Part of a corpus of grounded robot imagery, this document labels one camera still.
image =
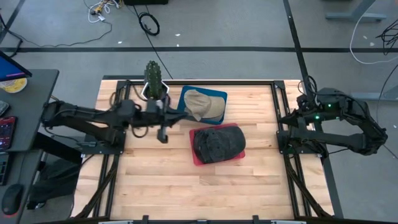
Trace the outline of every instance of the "phone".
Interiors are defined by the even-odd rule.
[[[0,116],[2,116],[10,107],[10,105],[0,100]]]
[[[11,147],[17,117],[0,118],[0,151]]]

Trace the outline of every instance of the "computer mouse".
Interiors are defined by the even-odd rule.
[[[13,184],[7,188],[1,201],[1,210],[4,214],[12,215],[18,212],[23,192],[22,184]]]

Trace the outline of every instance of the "potted cactus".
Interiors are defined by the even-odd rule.
[[[162,81],[162,71],[160,66],[154,62],[149,61],[144,71],[145,85],[142,89],[141,95],[147,100],[161,100],[169,93],[170,88]]]

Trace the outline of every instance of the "cactus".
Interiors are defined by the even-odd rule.
[[[147,64],[147,68],[144,73],[148,81],[149,97],[153,98],[154,100],[160,100],[163,92],[162,72],[160,71],[160,66],[151,60]]]

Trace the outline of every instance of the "red tray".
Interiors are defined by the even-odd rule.
[[[212,127],[207,127],[207,128],[198,128],[198,129],[193,129],[193,130],[190,130],[190,131],[189,131],[189,137],[190,137],[190,140],[191,140],[191,150],[192,150],[193,163],[194,163],[196,166],[202,166],[202,165],[208,165],[208,164],[202,163],[202,161],[199,160],[199,158],[198,158],[197,155],[195,154],[195,150],[193,149],[193,138],[195,137],[195,131],[204,130],[204,129],[209,129],[209,128],[214,128],[215,130],[217,130],[217,129],[220,129],[220,128],[231,127],[231,126],[236,126],[236,127],[238,127],[238,125],[237,125],[236,123],[232,123],[232,124],[222,124],[222,125],[217,125],[217,126],[212,126]],[[245,157],[245,153],[244,153],[244,150],[243,150],[241,153],[239,153],[239,154],[238,154],[237,156],[235,156],[234,158],[228,159],[228,160],[226,160],[226,161],[233,160],[233,159],[242,159],[242,158],[244,158],[244,157]]]

